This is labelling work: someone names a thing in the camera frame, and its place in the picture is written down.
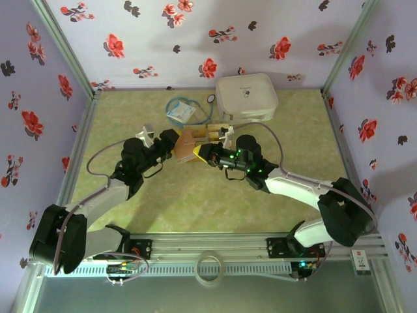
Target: wire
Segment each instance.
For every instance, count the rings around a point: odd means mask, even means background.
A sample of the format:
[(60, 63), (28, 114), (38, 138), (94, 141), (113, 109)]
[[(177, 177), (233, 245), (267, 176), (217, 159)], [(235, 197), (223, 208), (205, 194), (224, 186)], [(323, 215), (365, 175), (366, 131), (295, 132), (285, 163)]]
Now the wire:
[(362, 202), (360, 202), (357, 199), (355, 199), (354, 197), (344, 193), (343, 191), (340, 191), (340, 190), (334, 188), (333, 186), (324, 185), (324, 184), (321, 184), (320, 182), (317, 182), (317, 180), (315, 180), (315, 179), (310, 179), (308, 177), (301, 177), (299, 175), (292, 174), (292, 173), (288, 172), (287, 170), (285, 170), (285, 168), (283, 167), (284, 151), (282, 149), (282, 144), (281, 144), (280, 140), (278, 139), (277, 135), (274, 133), (274, 131), (270, 127), (268, 127), (265, 124), (260, 123), (260, 122), (249, 122), (249, 123), (237, 126), (237, 127), (235, 127), (235, 129), (240, 129), (240, 128), (243, 128), (243, 127), (246, 127), (246, 126), (249, 126), (249, 125), (255, 125), (255, 124), (256, 125), (261, 125), (262, 127), (265, 127), (271, 133), (271, 135), (273, 135), (276, 143), (278, 144), (278, 147), (280, 148), (281, 158), (280, 158), (280, 162), (278, 164), (279, 169), (281, 170), (281, 172), (285, 176), (292, 177), (294, 179), (298, 179), (298, 180), (301, 180), (301, 181), (304, 181), (304, 182), (307, 182), (307, 183), (313, 183), (317, 188), (322, 188), (323, 187), (323, 188), (325, 188), (329, 191), (335, 192), (336, 194), (339, 194), (339, 195), (343, 196), (344, 198), (352, 201), (357, 206), (359, 206), (361, 209), (363, 209), (371, 217), (373, 227), (369, 231), (365, 231), (362, 235), (368, 235), (368, 234), (372, 233), (374, 230), (378, 229), (378, 221), (377, 221), (377, 218), (376, 218), (375, 214), (373, 214), (373, 212), (366, 205), (364, 205)]
[(124, 139), (124, 140), (121, 140), (121, 141), (119, 141), (119, 142), (115, 142), (115, 143), (112, 143), (111, 145), (108, 145), (107, 147), (104, 147), (103, 149), (101, 149), (101, 150), (99, 150), (99, 152), (97, 152), (97, 153), (95, 153), (90, 159), (89, 159), (89, 161), (87, 162), (87, 165), (86, 165), (86, 168), (87, 168), (87, 172), (89, 173), (89, 174), (91, 174), (91, 175), (93, 175), (93, 176), (103, 176), (103, 177), (106, 177), (107, 178), (107, 185), (109, 186), (110, 185), (110, 176), (109, 175), (107, 175), (107, 174), (104, 174), (104, 173), (93, 173), (91, 170), (90, 170), (90, 163), (99, 155), (99, 154), (101, 154), (103, 151), (105, 151), (105, 150), (107, 150), (107, 149), (109, 149), (109, 148), (111, 148), (111, 147), (114, 147), (115, 145), (118, 145), (118, 144), (120, 144), (120, 143), (122, 143), (122, 142), (125, 142), (127, 139)]
[(164, 164), (163, 163), (160, 163), (160, 164), (161, 164), (161, 168), (159, 170), (157, 170), (156, 172), (150, 174), (149, 176), (144, 176), (142, 174), (143, 178), (145, 178), (145, 179), (151, 178), (152, 176), (155, 176), (157, 173), (159, 173), (160, 171), (162, 171), (162, 169), (164, 168)]
[(327, 252), (326, 252), (326, 255), (322, 259), (322, 261), (321, 261), (320, 265), (318, 266), (318, 268), (314, 272), (312, 272), (312, 274), (309, 277), (307, 277), (307, 278), (304, 279), (305, 282), (307, 282), (308, 280), (310, 280), (314, 275), (317, 275), (317, 273), (319, 271), (321, 271), (321, 268), (323, 267), (324, 262), (327, 260), (327, 257), (329, 256), (332, 247), (333, 247), (333, 241), (330, 242), (330, 244), (328, 246), (328, 249), (327, 249)]
[[(99, 150), (99, 152), (95, 153), (87, 162), (86, 168), (87, 168), (87, 172), (93, 176), (103, 176), (107, 178), (107, 187), (110, 186), (110, 176), (104, 173), (93, 173), (90, 170), (90, 163), (91, 161), (93, 161), (100, 153), (102, 153), (103, 151), (114, 147), (115, 145), (118, 145), (122, 142), (125, 142), (127, 139), (121, 140), (119, 142), (115, 142), (112, 143), (111, 145), (108, 145), (107, 147)], [(72, 217), (72, 215), (74, 215), (74, 213), (79, 209), (80, 205), (83, 205), (84, 203), (88, 202), (89, 200), (93, 199), (94, 197), (102, 194), (103, 192), (105, 192), (107, 190), (106, 187), (100, 189), (99, 191), (95, 192), (94, 194), (91, 194), (90, 196), (86, 197), (84, 200), (81, 200), (70, 212), (69, 214), (67, 214), (67, 216), (64, 219), (63, 225), (61, 226), (61, 229), (59, 230), (59, 235), (58, 235), (58, 241), (57, 241), (57, 248), (55, 249), (55, 255), (53, 257), (53, 263), (52, 263), (52, 270), (53, 270), (53, 274), (56, 276), (58, 274), (58, 270), (59, 270), (59, 256), (61, 255), (61, 249), (62, 249), (62, 245), (63, 245), (63, 239), (64, 239), (64, 234), (65, 234), (65, 228), (66, 225), (68, 224), (68, 221), (70, 220), (70, 218)]]
[(268, 277), (273, 279), (280, 279), (280, 280), (286, 280), (288, 282), (298, 282), (298, 278), (294, 278), (290, 275), (290, 277), (280, 276), (280, 275), (274, 275), (274, 274), (256, 274), (255, 276), (261, 276), (261, 277)]
[(107, 276), (107, 279), (112, 284), (122, 285), (124, 282), (129, 282), (129, 281), (131, 281), (133, 279), (137, 279), (140, 276), (143, 276), (149, 270), (149, 262), (148, 262), (148, 260), (146, 260), (144, 257), (138, 256), (136, 254), (122, 253), (122, 252), (103, 252), (103, 253), (100, 253), (100, 254), (109, 254), (110, 256), (128, 256), (130, 258), (135, 258), (137, 260), (142, 260), (142, 261), (144, 261), (146, 263), (146, 269), (143, 272), (140, 272), (139, 274), (137, 274), (135, 276), (131, 276), (129, 278), (120, 279), (118, 282), (116, 280), (110, 280), (110, 278)]
[(201, 121), (201, 122), (198, 122), (198, 123), (185, 123), (185, 124), (182, 124), (182, 123), (180, 123), (180, 122), (178, 122), (178, 121), (176, 121), (176, 120), (168, 117), (169, 121), (171, 123), (173, 123), (174, 125), (179, 126), (179, 127), (190, 126), (190, 125), (202, 125), (202, 124), (207, 123), (208, 121), (211, 121), (211, 117), (213, 115), (213, 106), (214, 106), (213, 103), (210, 103), (210, 114), (207, 115), (206, 112), (201, 107), (200, 103), (198, 103), (197, 101), (191, 100), (191, 99), (188, 99), (188, 98), (185, 98), (185, 97), (175, 97), (175, 98), (172, 98), (170, 101), (168, 101), (167, 106), (165, 107), (165, 113), (168, 113), (169, 112), (169, 107), (175, 101), (177, 101), (177, 102), (178, 101), (181, 101), (181, 102), (183, 102), (185, 104), (188, 104), (188, 105), (195, 104), (196, 106), (198, 106), (200, 108), (201, 111), (203, 111), (203, 113), (207, 116), (207, 118), (204, 121)]
[(316, 263), (318, 263), (320, 261), (320, 254), (317, 252), (317, 250), (311, 248), (311, 251), (313, 251), (315, 253), (315, 255), (317, 256), (317, 261)]

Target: metal corner post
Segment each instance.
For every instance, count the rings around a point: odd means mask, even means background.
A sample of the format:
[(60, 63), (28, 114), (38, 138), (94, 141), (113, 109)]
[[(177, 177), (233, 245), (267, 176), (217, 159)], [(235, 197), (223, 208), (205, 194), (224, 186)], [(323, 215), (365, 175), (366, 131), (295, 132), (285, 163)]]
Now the metal corner post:
[(339, 73), (347, 62), (349, 54), (352, 49), (355, 47), (358, 39), (362, 36), (366, 24), (368, 23), (370, 17), (372, 17), (376, 7), (378, 6), (380, 0), (368, 0), (365, 2), (365, 5), (362, 9), (361, 14), (359, 15), (358, 20), (356, 21), (349, 37), (346, 40), (345, 47), (342, 49), (336, 63), (334, 64), (329, 76), (327, 77), (326, 82), (324, 83), (323, 93), (327, 94), (331, 86), (333, 85), (336, 78), (339, 76)]
[(91, 90), (87, 76), (79, 64), (48, 4), (45, 0), (31, 0), (31, 2), (39, 16), (42, 18), (42, 21), (44, 22), (46, 28), (49, 30), (53, 40), (59, 48), (59, 51), (61, 51), (65, 61), (68, 63), (72, 72), (76, 76), (77, 81), (83, 88), (85, 94), (89, 98), (93, 98), (93, 91)]

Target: white plastic piece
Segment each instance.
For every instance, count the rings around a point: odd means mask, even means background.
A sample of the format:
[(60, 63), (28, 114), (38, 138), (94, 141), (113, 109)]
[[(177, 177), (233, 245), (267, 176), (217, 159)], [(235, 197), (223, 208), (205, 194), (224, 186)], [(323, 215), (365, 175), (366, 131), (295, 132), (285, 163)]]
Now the white plastic piece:
[[(320, 181), (318, 183), (319, 185), (331, 184), (328, 181)], [(273, 169), (270, 172), (268, 179), (265, 180), (265, 184), (270, 193), (282, 194), (304, 202), (318, 211), (319, 197), (328, 192), (325, 188), (319, 188), (313, 183), (304, 181), (301, 175), (290, 173), (284, 175), (279, 168)], [(296, 230), (295, 239), (306, 248), (317, 243), (325, 243), (333, 240), (328, 234), (323, 219), (321, 218), (303, 223)]]
[[(125, 202), (128, 199), (129, 187), (124, 182), (118, 179), (111, 179), (110, 186), (106, 191), (99, 196), (85, 202), (80, 209), (76, 211), (76, 214), (82, 214), (87, 218), (87, 229), (102, 215), (107, 213), (112, 207)], [(66, 205), (66, 211), (71, 211), (78, 202), (73, 202)]]
[(294, 238), (305, 248), (309, 248), (317, 243), (333, 241), (321, 218), (303, 223), (295, 231)]
[[(220, 266), (220, 270), (219, 270), (219, 274), (218, 276), (213, 279), (213, 280), (207, 280), (204, 279), (203, 277), (201, 277), (201, 275), (199, 274), (199, 266), (200, 263), (205, 260), (205, 259), (214, 259), (215, 261), (217, 261), (219, 263)], [(206, 287), (213, 287), (213, 286), (217, 286), (223, 279), (225, 274), (225, 264), (223, 262), (223, 259), (217, 254), (215, 253), (215, 251), (204, 251), (197, 259), (197, 261), (195, 262), (194, 265), (194, 275), (197, 279), (197, 281), (202, 284), (203, 286)]]
[(220, 119), (230, 125), (269, 121), (278, 107), (274, 86), (263, 73), (218, 79), (216, 99)]
[(85, 245), (84, 258), (95, 256), (96, 254), (116, 251), (122, 240), (122, 235), (111, 228), (88, 231)]
[(136, 134), (136, 138), (139, 138), (140, 140), (142, 140), (143, 141), (143, 145), (146, 148), (150, 148), (154, 144), (154, 141), (149, 136), (150, 134), (153, 134), (153, 131), (147, 129), (147, 126), (145, 125), (145, 126), (143, 126), (142, 131), (140, 133)]
[[(323, 181), (322, 185), (331, 182)], [(304, 202), (316, 210), (319, 210), (317, 202), (319, 196), (327, 193), (327, 189), (317, 188), (313, 183), (307, 183), (302, 180), (302, 176), (293, 174), (282, 174), (279, 168), (272, 170), (265, 180), (266, 187), (271, 194), (282, 194), (292, 199)]]

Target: small white card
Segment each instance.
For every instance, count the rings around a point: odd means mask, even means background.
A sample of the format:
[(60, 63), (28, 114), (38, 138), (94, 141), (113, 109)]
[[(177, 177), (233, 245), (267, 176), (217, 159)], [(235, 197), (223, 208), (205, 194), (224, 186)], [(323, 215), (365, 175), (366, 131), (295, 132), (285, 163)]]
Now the small white card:
[(182, 124), (185, 124), (194, 114), (195, 110), (195, 107), (178, 101), (176, 104), (174, 104), (173, 108), (167, 112), (167, 116)]
[(369, 267), (365, 250), (351, 250), (351, 256), (356, 275), (371, 275), (371, 268)]

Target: floral wallpaper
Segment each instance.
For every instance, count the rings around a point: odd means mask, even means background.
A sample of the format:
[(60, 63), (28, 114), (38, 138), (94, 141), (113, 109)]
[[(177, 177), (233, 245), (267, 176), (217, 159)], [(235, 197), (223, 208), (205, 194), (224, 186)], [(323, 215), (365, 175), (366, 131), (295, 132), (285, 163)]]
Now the floral wallpaper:
[(364, 0), (46, 2), (103, 90), (213, 88), (219, 77), (258, 72), (276, 87), (322, 87)]
[(357, 187), (378, 217), (407, 312), (417, 312), (417, 33), (407, 31), (416, 10), (415, 1), (381, 0), (328, 101)]
[(0, 312), (10, 312), (38, 221), (57, 201), (87, 96), (30, 1), (4, 3), (1, 13)]

